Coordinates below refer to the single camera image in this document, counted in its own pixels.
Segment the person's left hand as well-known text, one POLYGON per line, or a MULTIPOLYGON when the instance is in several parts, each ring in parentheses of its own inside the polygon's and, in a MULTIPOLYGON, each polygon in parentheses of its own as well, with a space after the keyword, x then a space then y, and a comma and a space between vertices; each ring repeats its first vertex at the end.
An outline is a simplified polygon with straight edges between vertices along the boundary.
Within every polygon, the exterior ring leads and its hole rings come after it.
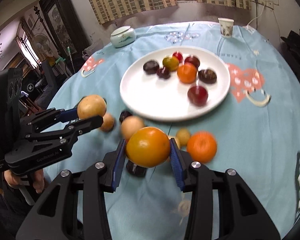
POLYGON ((30 175, 27 179, 22 179, 11 172, 11 170, 6 170, 4 172, 4 178, 8 185, 12 188, 17 188, 19 185, 24 185, 32 183, 33 188, 37 193, 42 193, 45 188, 45 179, 43 169, 36 171, 34 174, 30 175))

